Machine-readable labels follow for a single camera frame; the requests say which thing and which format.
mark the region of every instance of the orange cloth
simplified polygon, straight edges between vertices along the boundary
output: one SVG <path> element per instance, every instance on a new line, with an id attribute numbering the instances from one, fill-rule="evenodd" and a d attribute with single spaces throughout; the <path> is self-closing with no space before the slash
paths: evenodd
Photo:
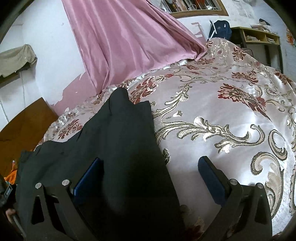
<path id="1" fill-rule="evenodd" d="M 201 4 L 205 5 L 205 0 L 196 0 L 196 1 L 197 1 L 197 5 L 196 5 L 196 6 L 198 6 L 198 5 L 199 5 L 199 3 L 201 3 Z"/>
<path id="2" fill-rule="evenodd" d="M 16 177 L 17 177 L 17 168 L 15 168 L 15 161 L 13 161 L 12 162 L 12 170 L 8 174 L 8 176 L 4 178 L 4 180 L 13 185 L 15 183 Z"/>

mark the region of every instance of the person's hand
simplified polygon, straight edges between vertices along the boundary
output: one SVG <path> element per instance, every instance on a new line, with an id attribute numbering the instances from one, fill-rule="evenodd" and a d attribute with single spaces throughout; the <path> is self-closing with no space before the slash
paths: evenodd
<path id="1" fill-rule="evenodd" d="M 13 223 L 12 215 L 16 214 L 16 211 L 14 209 L 9 208 L 5 211 L 5 213 L 6 213 L 8 221 L 10 223 Z"/>

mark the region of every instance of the metal bolt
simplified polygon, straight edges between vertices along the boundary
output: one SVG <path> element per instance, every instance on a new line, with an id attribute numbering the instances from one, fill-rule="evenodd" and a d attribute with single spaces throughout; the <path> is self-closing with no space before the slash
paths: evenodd
<path id="1" fill-rule="evenodd" d="M 41 186 L 42 186 L 42 184 L 41 183 L 37 183 L 36 185 L 35 185 L 35 187 L 38 189 L 38 188 L 41 188 Z"/>
<path id="2" fill-rule="evenodd" d="M 69 183 L 70 181 L 68 179 L 62 181 L 63 186 L 67 186 Z"/>
<path id="3" fill-rule="evenodd" d="M 237 180 L 235 180 L 235 179 L 230 179 L 230 183 L 231 183 L 232 185 L 236 185 L 236 184 L 237 184 Z"/>
<path id="4" fill-rule="evenodd" d="M 264 188 L 262 183 L 257 183 L 257 187 L 259 187 L 260 189 Z"/>

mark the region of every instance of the blue backpack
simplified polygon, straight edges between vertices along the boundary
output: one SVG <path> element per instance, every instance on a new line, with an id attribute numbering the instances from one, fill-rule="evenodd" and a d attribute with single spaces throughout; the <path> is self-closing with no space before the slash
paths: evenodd
<path id="1" fill-rule="evenodd" d="M 226 20 L 218 20 L 214 23 L 214 26 L 211 27 L 210 34 L 209 34 L 209 39 L 211 38 L 223 38 L 230 40 L 231 38 L 231 28 L 229 25 L 229 22 Z"/>

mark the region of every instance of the pink curtain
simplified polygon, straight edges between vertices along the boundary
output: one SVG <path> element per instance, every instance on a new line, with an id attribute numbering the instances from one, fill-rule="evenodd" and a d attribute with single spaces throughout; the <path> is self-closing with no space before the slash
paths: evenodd
<path id="1" fill-rule="evenodd" d="M 200 59 L 206 47 L 148 0 L 62 0 L 97 92 L 181 59 Z"/>

